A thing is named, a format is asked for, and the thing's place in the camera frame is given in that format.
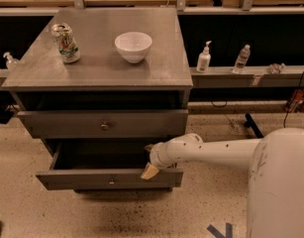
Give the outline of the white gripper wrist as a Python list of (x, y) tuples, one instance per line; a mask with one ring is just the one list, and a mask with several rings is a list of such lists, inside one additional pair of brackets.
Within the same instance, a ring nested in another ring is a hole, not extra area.
[(148, 144), (145, 146), (145, 150), (150, 152), (151, 163), (146, 164), (146, 167), (141, 174), (142, 179), (152, 179), (159, 173), (159, 170), (166, 169), (172, 165), (172, 161), (166, 154), (165, 143), (157, 143), (155, 145)]

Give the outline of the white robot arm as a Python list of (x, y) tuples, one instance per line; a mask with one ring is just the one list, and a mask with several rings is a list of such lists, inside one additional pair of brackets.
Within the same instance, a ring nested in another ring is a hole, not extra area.
[(249, 171), (247, 238), (304, 238), (304, 129), (282, 128), (260, 139), (206, 143), (194, 133), (147, 145), (143, 179), (183, 162)]

